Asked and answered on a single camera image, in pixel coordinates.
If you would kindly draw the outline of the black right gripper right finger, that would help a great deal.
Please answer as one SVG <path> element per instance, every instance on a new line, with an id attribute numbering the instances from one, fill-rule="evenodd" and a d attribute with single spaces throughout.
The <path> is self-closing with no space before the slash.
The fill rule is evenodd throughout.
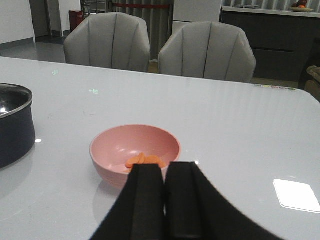
<path id="1" fill-rule="evenodd" d="M 234 207 L 194 162 L 172 162 L 165 179 L 169 240 L 276 240 Z"/>

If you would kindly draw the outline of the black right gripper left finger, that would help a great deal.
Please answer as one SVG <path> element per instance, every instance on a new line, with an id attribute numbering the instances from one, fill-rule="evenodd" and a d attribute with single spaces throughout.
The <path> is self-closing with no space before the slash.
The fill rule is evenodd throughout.
<path id="1" fill-rule="evenodd" d="M 92 240 L 162 240 L 164 182 L 157 164 L 135 164 Z"/>

